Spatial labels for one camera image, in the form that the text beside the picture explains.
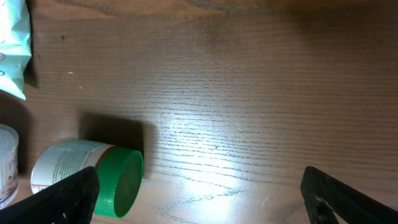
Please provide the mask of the white tub blue label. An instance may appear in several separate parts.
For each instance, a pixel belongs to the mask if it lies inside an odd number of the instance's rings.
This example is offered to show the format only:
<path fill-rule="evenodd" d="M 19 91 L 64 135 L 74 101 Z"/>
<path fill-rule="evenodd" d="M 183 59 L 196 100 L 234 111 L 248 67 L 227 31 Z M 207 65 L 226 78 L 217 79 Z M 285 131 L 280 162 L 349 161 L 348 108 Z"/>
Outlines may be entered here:
<path fill-rule="evenodd" d="M 18 133 L 1 124 L 1 209 L 8 206 L 18 191 Z"/>

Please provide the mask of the green lid white jar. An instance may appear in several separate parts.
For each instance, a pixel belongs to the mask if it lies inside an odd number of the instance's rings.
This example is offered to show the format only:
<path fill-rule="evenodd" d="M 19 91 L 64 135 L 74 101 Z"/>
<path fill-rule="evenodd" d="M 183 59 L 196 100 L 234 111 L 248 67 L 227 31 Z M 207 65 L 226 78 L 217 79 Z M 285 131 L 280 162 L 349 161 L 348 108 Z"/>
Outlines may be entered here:
<path fill-rule="evenodd" d="M 99 178 L 94 214 L 122 218 L 130 211 L 141 186 L 144 158 L 140 151 L 102 142 L 62 139 L 38 158 L 30 176 L 34 194 L 93 166 Z"/>

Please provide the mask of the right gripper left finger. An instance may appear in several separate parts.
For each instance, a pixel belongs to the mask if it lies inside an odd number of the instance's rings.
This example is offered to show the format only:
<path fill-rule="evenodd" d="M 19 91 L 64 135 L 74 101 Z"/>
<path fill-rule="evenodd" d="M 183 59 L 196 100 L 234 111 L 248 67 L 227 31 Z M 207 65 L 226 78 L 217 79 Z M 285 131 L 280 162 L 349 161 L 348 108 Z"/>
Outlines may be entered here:
<path fill-rule="evenodd" d="M 1 210 L 1 224 L 90 223 L 100 192 L 93 166 Z"/>

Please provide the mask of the mint green wipes pack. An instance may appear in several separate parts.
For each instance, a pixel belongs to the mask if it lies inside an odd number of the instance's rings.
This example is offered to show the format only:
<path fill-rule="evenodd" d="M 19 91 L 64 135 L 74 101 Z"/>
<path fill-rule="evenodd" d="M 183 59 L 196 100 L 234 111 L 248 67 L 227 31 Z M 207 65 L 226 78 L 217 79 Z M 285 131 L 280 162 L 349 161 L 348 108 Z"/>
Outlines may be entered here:
<path fill-rule="evenodd" d="M 25 0 L 1 0 L 1 90 L 22 100 L 24 70 L 32 56 Z"/>

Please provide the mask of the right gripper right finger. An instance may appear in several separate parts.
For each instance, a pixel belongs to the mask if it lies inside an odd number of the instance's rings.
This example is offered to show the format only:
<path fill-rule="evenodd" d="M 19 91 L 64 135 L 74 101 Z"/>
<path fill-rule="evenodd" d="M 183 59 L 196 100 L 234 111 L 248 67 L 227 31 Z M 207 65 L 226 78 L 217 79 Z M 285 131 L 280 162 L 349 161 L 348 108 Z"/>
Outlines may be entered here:
<path fill-rule="evenodd" d="M 300 190 L 310 223 L 397 223 L 397 211 L 323 171 L 305 168 Z"/>

